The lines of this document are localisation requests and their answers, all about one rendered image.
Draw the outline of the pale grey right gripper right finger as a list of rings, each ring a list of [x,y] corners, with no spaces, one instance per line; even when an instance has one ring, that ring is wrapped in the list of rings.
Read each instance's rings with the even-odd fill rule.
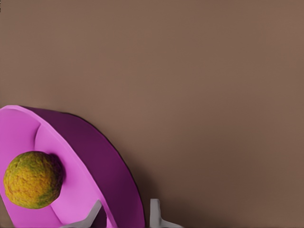
[[[150,199],[150,228],[184,228],[184,227],[164,220],[161,216],[160,200]]]

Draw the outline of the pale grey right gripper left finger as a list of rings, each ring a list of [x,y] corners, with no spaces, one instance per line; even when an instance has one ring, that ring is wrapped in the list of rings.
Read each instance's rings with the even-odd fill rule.
[[[101,207],[101,201],[97,200],[84,220],[66,224],[64,226],[61,226],[60,228],[90,228],[95,218],[97,217]]]

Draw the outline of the purple plate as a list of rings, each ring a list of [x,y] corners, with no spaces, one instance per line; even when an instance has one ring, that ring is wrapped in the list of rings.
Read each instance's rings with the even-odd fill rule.
[[[26,209],[6,196],[3,177],[19,154],[56,155],[64,167],[59,197],[42,209]],[[118,151],[75,115],[8,105],[0,109],[0,195],[16,228],[59,228],[84,220],[97,201],[95,228],[144,228],[143,204]]]

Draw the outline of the orange with green patches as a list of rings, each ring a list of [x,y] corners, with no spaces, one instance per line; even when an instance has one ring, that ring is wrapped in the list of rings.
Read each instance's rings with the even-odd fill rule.
[[[42,209],[60,195],[64,180],[61,161],[53,154],[29,151],[7,166],[4,192],[10,202],[26,209]]]

